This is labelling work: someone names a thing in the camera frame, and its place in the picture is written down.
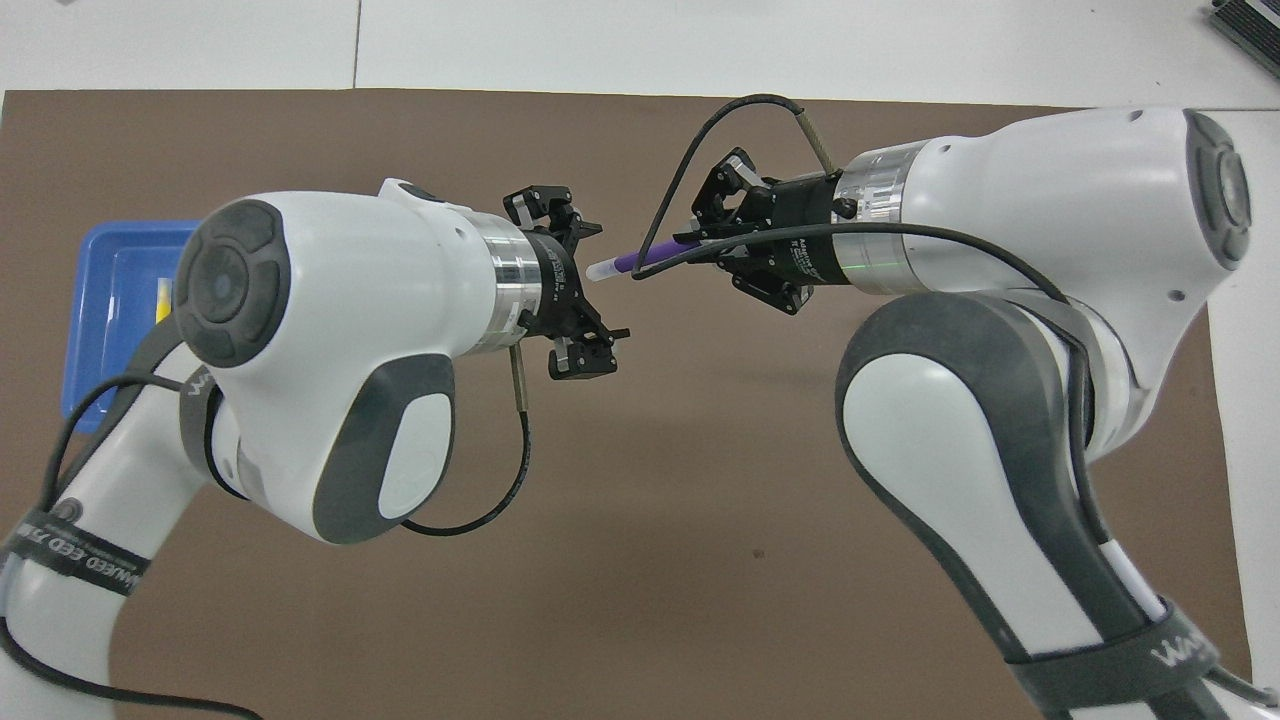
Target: yellow object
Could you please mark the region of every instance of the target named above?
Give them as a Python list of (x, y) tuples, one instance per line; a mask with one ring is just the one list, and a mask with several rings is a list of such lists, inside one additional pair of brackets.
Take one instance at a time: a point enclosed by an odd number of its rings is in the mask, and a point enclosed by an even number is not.
[(173, 281), (170, 278), (156, 278), (156, 323), (169, 316), (173, 311)]

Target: purple marker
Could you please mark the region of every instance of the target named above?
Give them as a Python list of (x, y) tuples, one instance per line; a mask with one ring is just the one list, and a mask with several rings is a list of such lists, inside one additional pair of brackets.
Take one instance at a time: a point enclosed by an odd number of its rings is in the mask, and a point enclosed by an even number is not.
[[(692, 250), (698, 245), (684, 245), (676, 242), (675, 240), (668, 240), (667, 242), (654, 245), (649, 247), (649, 254), (645, 255), (645, 265), (653, 265), (654, 263), (660, 263), (667, 258), (675, 258), (686, 250)], [(600, 282), (605, 278), (612, 278), (614, 275), (621, 275), (622, 273), (630, 273), (636, 266), (636, 258), (639, 252), (627, 252), (626, 255), (618, 255), (611, 260), (600, 260), (599, 263), (589, 266), (586, 269), (586, 279), (591, 282)]]

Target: silver metal band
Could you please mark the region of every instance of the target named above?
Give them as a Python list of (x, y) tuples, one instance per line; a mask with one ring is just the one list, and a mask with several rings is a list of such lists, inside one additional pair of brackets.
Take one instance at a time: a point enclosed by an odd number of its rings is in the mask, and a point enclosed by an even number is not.
[[(858, 202), (858, 217), (836, 215), (832, 223), (899, 223), (902, 220), (902, 191), (911, 161), (927, 140), (872, 150), (854, 158), (845, 168), (832, 200)], [(836, 260), (858, 290), (872, 295), (899, 295), (927, 290), (906, 259), (900, 233), (833, 234)]]
[(538, 314), (543, 282), (532, 246), (509, 222), (486, 213), (462, 213), (489, 247), (497, 295), (489, 327), (471, 352), (508, 347), (525, 337), (525, 328), (516, 324), (522, 311)]

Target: brown mat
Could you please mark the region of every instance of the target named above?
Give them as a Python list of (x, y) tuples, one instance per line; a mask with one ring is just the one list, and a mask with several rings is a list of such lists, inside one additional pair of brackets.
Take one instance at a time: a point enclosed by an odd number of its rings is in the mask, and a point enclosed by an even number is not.
[[(56, 436), (76, 255), (93, 224), (198, 218), (270, 190), (374, 193), (388, 176), (498, 214), (507, 192), (568, 184), (605, 225), (579, 251), (585, 264), (635, 249), (689, 137), (719, 104), (10, 91), (0, 123), (0, 527), (35, 500)], [(841, 163), (1050, 111), (808, 106)], [(753, 109), (713, 133), (694, 174), (733, 145), (768, 174), (812, 169), (788, 117)], [(460, 538), (393, 532), (334, 548), (206, 491), (122, 614), (114, 680), (280, 720), (1038, 717), (836, 439), (836, 365), (882, 299), (819, 288), (787, 318), (709, 268), (588, 290), (635, 337), (617, 375), (585, 383), (553, 384), (548, 343), (526, 343), (534, 465), (506, 516)], [(454, 460), (420, 520), (467, 520), (500, 497), (518, 460), (509, 392), (504, 354), (460, 363)], [(1152, 584), (1247, 671), (1203, 319), (1148, 428), (1097, 477)]]

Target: white floor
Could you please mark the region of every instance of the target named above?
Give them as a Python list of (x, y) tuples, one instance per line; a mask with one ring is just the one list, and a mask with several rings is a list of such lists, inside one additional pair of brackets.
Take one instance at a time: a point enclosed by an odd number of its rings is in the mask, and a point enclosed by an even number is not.
[(1244, 609), (1280, 684), (1280, 79), (1207, 0), (0, 0), (19, 88), (435, 87), (1222, 110), (1253, 250), (1211, 301)]

